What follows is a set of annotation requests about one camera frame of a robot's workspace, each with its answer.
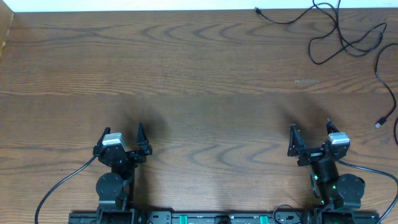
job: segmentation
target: cable plug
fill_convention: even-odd
[[[255,7],[254,10],[255,10],[255,12],[256,12],[257,14],[261,14],[261,10],[260,10],[259,8]]]
[[[377,128],[380,128],[386,121],[387,121],[387,118],[382,117],[382,118],[380,118],[380,119],[377,121],[377,123],[375,124],[375,126],[376,126]]]

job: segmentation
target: black cable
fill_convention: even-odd
[[[395,110],[396,107],[397,107],[397,101],[396,101],[396,98],[395,98],[393,92],[392,92],[391,89],[387,86],[387,84],[380,78],[379,71],[378,71],[378,69],[377,69],[378,66],[379,66],[379,61],[380,61],[380,55],[381,55],[381,53],[383,53],[383,51],[386,50],[388,47],[394,46],[394,45],[398,45],[398,44],[389,44],[389,45],[385,46],[383,49],[381,49],[381,51],[380,51],[379,54],[377,55],[376,64],[375,64],[375,66],[374,66],[374,74],[376,75],[376,78],[388,89],[388,91],[389,91],[390,94],[391,94],[392,100],[393,100],[393,102],[394,102],[394,106],[391,108],[391,110],[388,112],[388,114],[386,114],[385,116],[383,116],[382,118],[380,118],[380,119],[377,121],[377,123],[375,124],[377,128],[380,128],[380,126],[382,126],[382,125],[387,121],[387,118],[392,114],[392,112],[394,112],[394,110]],[[394,125],[394,139],[396,140],[396,144],[397,144],[397,146],[398,146],[398,140],[397,140],[397,135],[396,135],[397,121],[398,121],[398,120],[396,120],[395,125]]]
[[[333,26],[332,30],[331,30],[329,33],[327,33],[326,35],[323,35],[323,36],[320,36],[320,37],[314,37],[314,38],[312,38],[312,39],[310,40],[309,44],[308,44],[308,56],[310,57],[310,60],[311,60],[314,64],[321,65],[321,64],[323,64],[323,63],[329,61],[330,59],[332,59],[334,56],[338,55],[338,54],[339,54],[340,52],[342,52],[342,51],[345,51],[347,54],[349,54],[349,55],[351,55],[351,56],[353,56],[353,57],[363,57],[363,56],[367,55],[368,53],[372,52],[374,49],[376,49],[376,48],[380,45],[380,43],[381,43],[381,41],[382,41],[382,38],[383,38],[383,35],[384,35],[384,32],[385,32],[386,29],[387,29],[387,24],[386,24],[385,22],[383,22],[383,23],[381,23],[381,24],[379,24],[379,25],[376,25],[376,26],[374,26],[373,28],[369,29],[360,39],[355,40],[355,41],[352,41],[352,42],[348,42],[348,41],[343,37],[343,34],[341,33],[341,30],[340,30],[340,22],[339,22],[340,2],[341,2],[341,0],[338,1],[337,8],[334,8],[331,4],[329,4],[329,3],[327,3],[327,2],[315,4],[315,0],[313,0],[313,1],[312,1],[312,4],[313,4],[313,5],[312,5],[311,7],[309,7],[306,11],[304,11],[301,15],[299,15],[298,18],[296,18],[296,19],[294,19],[294,20],[292,20],[292,21],[289,21],[289,22],[276,22],[276,21],[273,21],[272,19],[270,19],[270,18],[268,18],[267,16],[265,16],[265,15],[261,12],[261,10],[260,10],[259,8],[257,8],[257,7],[255,8],[255,11],[256,11],[257,14],[259,14],[260,16],[262,16],[263,18],[267,19],[268,21],[270,21],[270,22],[273,23],[273,24],[291,24],[291,23],[294,23],[295,21],[299,20],[304,14],[306,14],[309,10],[313,9],[314,7],[315,7],[316,9],[318,9],[319,11],[321,11],[322,13],[324,13],[325,15],[327,15],[327,16],[333,21],[333,23],[334,23],[334,26]],[[326,12],[325,10],[319,8],[319,6],[322,6],[322,5],[326,5],[326,6],[330,7],[330,8],[333,10],[333,12],[334,12],[335,17],[333,17],[330,13]],[[384,27],[383,27],[382,31],[380,32],[379,37],[378,37],[377,40],[375,41],[374,45],[373,45],[370,49],[360,49],[360,48],[355,47],[355,46],[353,45],[353,44],[357,44],[357,43],[361,42],[361,41],[362,41],[363,39],[365,39],[365,37],[367,37],[372,31],[374,31],[375,29],[377,29],[377,28],[380,27],[380,26],[384,26]],[[340,40],[340,44],[341,44],[341,49],[338,50],[337,52],[335,52],[334,54],[332,54],[331,56],[329,56],[329,57],[328,57],[327,59],[325,59],[324,61],[316,62],[316,61],[313,59],[312,54],[311,54],[311,43],[312,43],[312,41],[313,41],[313,40],[317,40],[317,39],[324,39],[324,38],[328,37],[329,35],[331,35],[332,33],[334,33],[335,30],[337,30],[338,35],[339,35],[339,40]],[[353,54],[353,53],[351,53],[351,52],[348,51],[348,48],[349,48],[349,47],[351,47],[352,49],[355,49],[355,50],[357,50],[357,51],[360,51],[360,52],[362,52],[362,53],[361,53],[361,54]]]
[[[82,171],[84,168],[86,168],[89,164],[91,164],[95,158],[97,158],[97,156],[93,156],[86,164],[84,164],[80,169],[76,170],[74,173],[70,174],[69,176],[67,176],[66,178],[62,179],[60,182],[58,182],[57,184],[55,184],[54,187],[51,188],[51,190],[49,190],[49,192],[47,192],[47,194],[44,196],[44,198],[42,199],[42,201],[39,203],[39,206],[37,206],[37,210],[36,210],[36,214],[35,214],[35,224],[39,224],[39,212],[40,209],[42,208],[45,200],[50,196],[50,194],[57,188],[59,187],[61,184],[63,184],[65,181],[67,181],[68,179],[70,179],[71,177],[73,177],[74,175],[78,174],[80,171]]]
[[[371,169],[371,168],[367,168],[367,167],[362,167],[362,166],[349,164],[347,162],[340,161],[340,160],[338,160],[337,162],[340,163],[340,164],[343,164],[344,166],[348,166],[348,167],[352,167],[352,168],[356,168],[356,169],[360,169],[360,170],[365,170],[365,171],[368,171],[368,172],[373,172],[375,174],[381,174],[381,175],[385,175],[387,177],[390,177],[391,179],[393,179],[396,182],[397,188],[398,188],[398,179],[397,179],[397,177],[394,177],[392,174],[389,174],[389,173],[383,172],[383,171],[379,171],[379,170],[376,170],[376,169]],[[394,208],[394,206],[396,205],[397,201],[398,201],[398,189],[397,189],[397,195],[394,198],[394,200],[392,201],[392,203],[390,204],[390,206],[388,207],[388,209],[384,212],[384,214],[374,224],[379,224],[391,212],[392,208]]]
[[[277,211],[278,209],[280,209],[281,207],[289,207],[289,208],[291,208],[291,209],[294,209],[293,207],[291,207],[290,205],[287,205],[287,204],[279,205],[278,207],[276,207],[275,210],[274,210],[274,212],[272,212],[272,219],[273,219],[274,222],[276,222],[276,223],[278,223],[278,224],[281,224],[281,222],[278,221],[278,220],[276,220],[276,218],[275,218],[275,213],[276,213],[276,211]],[[301,223],[301,215],[299,215],[297,212],[294,212],[294,213],[296,214],[296,216],[298,216],[298,217],[300,218],[300,221],[297,222],[297,223],[294,223],[294,224],[300,224],[300,223]]]

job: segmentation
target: wooden panel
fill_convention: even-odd
[[[7,35],[11,26],[14,13],[8,8],[6,3],[0,0],[0,58],[2,49],[6,46]]]
[[[286,21],[300,12],[265,13]],[[397,12],[342,10],[342,30],[354,40],[387,21],[383,44],[398,41]],[[143,207],[319,203],[310,168],[286,156],[293,122],[316,145],[326,139],[330,118],[352,138],[347,161],[398,175],[392,118],[374,128],[392,106],[374,77],[376,53],[314,65],[308,41],[329,29],[315,11],[290,26],[252,11],[17,14],[0,66],[0,222],[33,222],[42,197],[91,157],[104,127],[132,143],[140,121],[154,148],[137,171],[136,202]],[[325,58],[336,49],[333,36],[316,43],[314,54]],[[380,73],[397,91],[393,53],[383,55]],[[366,181],[364,210],[384,212],[396,194],[392,180],[338,167]],[[94,210],[95,183],[105,172],[94,162],[65,182],[40,222],[65,223],[72,210]],[[384,223],[396,217],[398,209]]]

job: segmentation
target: white backdrop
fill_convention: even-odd
[[[317,0],[333,6],[337,0]],[[4,0],[14,12],[301,9],[312,0]],[[342,8],[398,7],[398,0],[342,0]]]

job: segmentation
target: green tape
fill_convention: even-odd
[[[268,224],[268,217],[260,216],[260,224]]]
[[[180,224],[188,224],[188,216],[180,215]]]

